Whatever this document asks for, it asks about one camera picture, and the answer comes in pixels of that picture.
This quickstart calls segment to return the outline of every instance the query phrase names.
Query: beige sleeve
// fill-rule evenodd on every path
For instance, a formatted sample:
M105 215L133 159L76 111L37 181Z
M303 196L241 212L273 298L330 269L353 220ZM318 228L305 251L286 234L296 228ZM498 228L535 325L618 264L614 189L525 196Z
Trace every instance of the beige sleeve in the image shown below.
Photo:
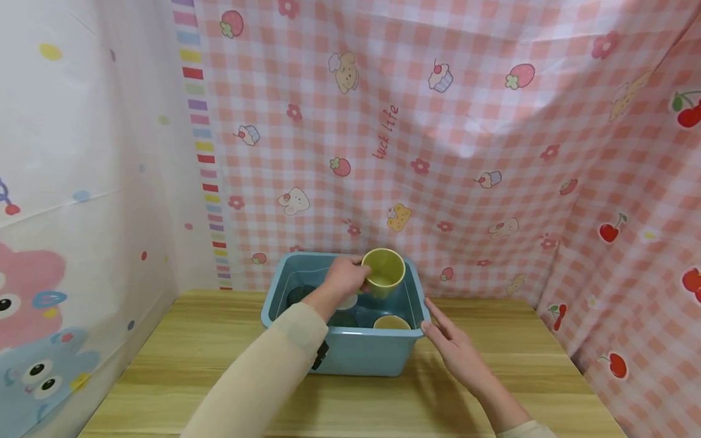
M496 435L496 438L556 438L555 434L535 420L526 421L520 426Z
M287 309L222 374L181 437L261 437L311 368L328 331L305 303Z

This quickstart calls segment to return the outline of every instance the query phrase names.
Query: blue cartoon creature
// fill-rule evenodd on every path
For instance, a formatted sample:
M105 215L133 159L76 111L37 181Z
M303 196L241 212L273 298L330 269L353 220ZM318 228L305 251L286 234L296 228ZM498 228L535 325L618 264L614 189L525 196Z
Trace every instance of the blue cartoon creature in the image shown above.
M85 329L71 327L0 353L0 425L3 438L19 438L49 423L100 361L80 349Z

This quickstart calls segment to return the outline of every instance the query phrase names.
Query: cartoon eye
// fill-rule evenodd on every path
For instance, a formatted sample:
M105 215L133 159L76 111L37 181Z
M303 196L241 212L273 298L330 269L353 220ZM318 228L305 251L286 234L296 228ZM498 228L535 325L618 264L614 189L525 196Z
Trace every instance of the cartoon eye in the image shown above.
M9 318L20 309L22 300L14 294L0 295L0 320Z
M61 388L61 376L51 376L47 378L39 387L34 390L34 398L37 400L43 400L47 397L51 397Z
M48 359L37 362L36 364L27 368L24 376L22 376L22 382L26 383L27 385L33 385L40 382L46 377L47 374L51 372L52 368L53 362Z

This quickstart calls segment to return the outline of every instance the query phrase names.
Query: person's left hand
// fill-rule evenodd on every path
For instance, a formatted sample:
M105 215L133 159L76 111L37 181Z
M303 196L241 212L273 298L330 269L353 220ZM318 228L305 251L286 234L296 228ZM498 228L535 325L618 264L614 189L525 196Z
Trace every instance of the person's left hand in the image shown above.
M370 275L370 267L360 265L361 261L362 256L337 257L326 274L323 286L342 299L357 293Z

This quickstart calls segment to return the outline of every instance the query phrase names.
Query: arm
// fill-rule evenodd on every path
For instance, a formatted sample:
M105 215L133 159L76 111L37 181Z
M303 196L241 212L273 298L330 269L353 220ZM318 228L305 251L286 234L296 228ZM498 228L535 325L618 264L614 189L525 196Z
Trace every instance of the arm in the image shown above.
M421 323L426 337L435 345L448 371L482 405L498 438L554 438L537 424L523 406L492 374L470 337L460 330L431 300L426 307L436 319Z
M338 258L324 284L287 309L211 389L182 438L260 437L309 371L336 307L369 269Z

